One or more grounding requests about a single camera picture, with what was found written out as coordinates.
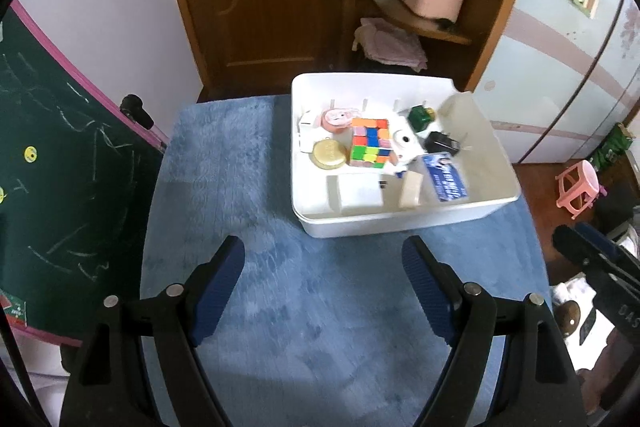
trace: silver bolt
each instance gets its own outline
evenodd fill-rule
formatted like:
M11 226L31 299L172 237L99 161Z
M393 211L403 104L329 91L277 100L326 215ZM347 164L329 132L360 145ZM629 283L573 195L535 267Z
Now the silver bolt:
M531 304L535 304L536 306L542 306L542 304L545 303L545 298L538 293L532 293L529 294L529 302L531 302Z
M177 297L178 295L182 295L183 291L184 286L182 286L181 284L172 284L167 287L166 294L170 297Z
M109 295L108 297L104 298L104 301L102 301L102 304L104 304L105 308L113 308L116 304L118 304L118 296Z
M482 293L482 288L479 284L474 282L465 282L465 292L469 295L480 295Z

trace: pink cloth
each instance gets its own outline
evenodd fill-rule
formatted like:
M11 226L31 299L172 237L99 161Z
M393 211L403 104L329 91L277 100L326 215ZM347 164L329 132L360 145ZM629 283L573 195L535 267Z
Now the pink cloth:
M382 64L409 66L414 71L427 68L427 56L418 35L393 26L381 18L362 18L356 29L351 49L358 44L367 58Z

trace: colorful puzzle cube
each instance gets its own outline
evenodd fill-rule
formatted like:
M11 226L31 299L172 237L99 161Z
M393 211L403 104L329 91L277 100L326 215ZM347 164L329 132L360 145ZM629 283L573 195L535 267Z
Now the colorful puzzle cube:
M388 128L386 120L354 118L349 165L382 169L391 155Z

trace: chalkboard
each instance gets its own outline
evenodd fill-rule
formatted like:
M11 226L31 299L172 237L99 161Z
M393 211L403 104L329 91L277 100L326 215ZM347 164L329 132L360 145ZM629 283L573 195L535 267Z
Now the chalkboard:
M3 308L27 327L80 339L105 296L139 295L162 154L66 73L12 9L0 38Z

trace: blue tablecloth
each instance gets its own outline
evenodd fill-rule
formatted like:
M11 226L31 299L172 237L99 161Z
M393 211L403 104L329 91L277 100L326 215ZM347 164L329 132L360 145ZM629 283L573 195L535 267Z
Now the blue tablecloth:
M402 269L418 233L463 281L494 296L548 295L524 199L477 221L364 237L314 239L290 203L290 98L188 107L164 156L146 235L142 296L183 282L228 234L246 265L202 367L235 427L410 426L449 354ZM484 419L503 340L470 425ZM145 343L158 408L177 425Z

